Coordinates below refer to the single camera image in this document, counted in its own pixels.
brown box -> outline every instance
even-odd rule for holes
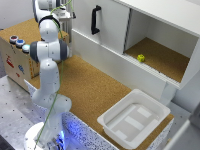
[[[62,34],[64,40],[69,44],[68,34],[63,31]],[[33,61],[30,55],[23,53],[21,49],[9,43],[9,38],[12,35],[17,35],[20,39],[25,40],[26,44],[40,41],[38,24],[34,19],[31,19],[0,31],[0,52],[6,74],[28,91],[24,79],[28,81],[37,76],[39,74],[39,64]]]

black handle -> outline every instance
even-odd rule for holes
[[[92,11],[92,26],[91,26],[91,30],[92,30],[92,34],[96,34],[98,32],[100,32],[99,29],[96,28],[96,12],[101,10],[100,6],[96,6],[96,8],[93,9]]]

green cable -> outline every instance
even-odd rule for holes
[[[58,30],[59,30],[59,32],[60,32],[60,35],[61,35],[61,39],[63,40],[63,35],[62,35],[62,32],[61,32],[61,30],[60,30],[58,24],[57,24],[54,20],[53,20],[53,22],[54,22],[55,25],[57,26],[57,28],[58,28]],[[62,70],[61,70],[61,76],[60,76],[60,84],[62,83],[62,77],[63,77],[63,62],[64,62],[64,61],[62,61]],[[38,139],[37,139],[37,142],[36,142],[36,144],[35,144],[35,148],[36,148],[36,146],[37,146],[37,144],[38,144],[38,142],[39,142],[39,139],[40,139],[40,137],[41,137],[41,135],[42,135],[42,132],[43,132],[43,130],[44,130],[44,127],[45,127],[45,125],[46,125],[46,123],[47,123],[47,120],[49,119],[49,116],[50,116],[51,111],[52,111],[52,109],[53,109],[53,106],[54,106],[54,104],[55,104],[55,102],[56,102],[56,98],[57,98],[57,96],[58,96],[59,91],[60,91],[60,88],[59,88],[59,90],[56,92],[56,96],[55,96],[55,98],[54,98],[54,101],[53,101],[53,104],[52,104],[52,106],[51,106],[51,109],[50,109],[50,111],[49,111],[49,113],[48,113],[48,115],[47,115],[47,118],[46,118],[46,120],[45,120],[45,122],[44,122],[44,125],[43,125],[43,127],[42,127],[41,132],[40,132],[40,135],[39,135],[39,137],[38,137]]]
[[[64,4],[64,5],[61,5],[61,6],[59,6],[59,7],[56,7],[56,8],[54,8],[52,11],[51,11],[51,15],[52,15],[52,13],[55,11],[55,10],[57,10],[57,9],[60,9],[61,7],[63,7],[63,6],[66,6],[66,5],[68,5],[68,4],[70,4],[71,5],[71,8],[72,8],[72,10],[73,10],[73,7],[72,7],[72,4],[71,4],[71,2],[72,2],[72,0],[69,0],[66,4]]]

cork work surface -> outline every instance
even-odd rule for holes
[[[19,39],[25,40],[26,44],[29,45],[34,41],[41,41],[38,23],[35,21],[35,19],[27,20],[25,22],[19,23],[0,31],[0,36],[8,43],[12,35],[16,35],[19,37]],[[62,35],[64,37],[68,34],[62,31]]]
[[[125,51],[125,53],[134,58],[143,54],[145,56],[145,64],[178,82],[181,82],[190,60],[188,57],[149,38],[143,39]]]
[[[34,87],[40,88],[39,76],[29,82]],[[64,62],[63,81],[59,93],[71,98],[72,109],[70,111],[120,150],[123,148],[104,133],[97,118],[130,92],[131,89],[78,56],[73,56]],[[169,115],[137,150],[146,149],[172,119],[173,116]]]

small yellow sponge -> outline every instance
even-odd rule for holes
[[[137,60],[138,60],[139,62],[144,62],[144,60],[145,60],[144,55],[142,55],[142,54],[138,55]]]

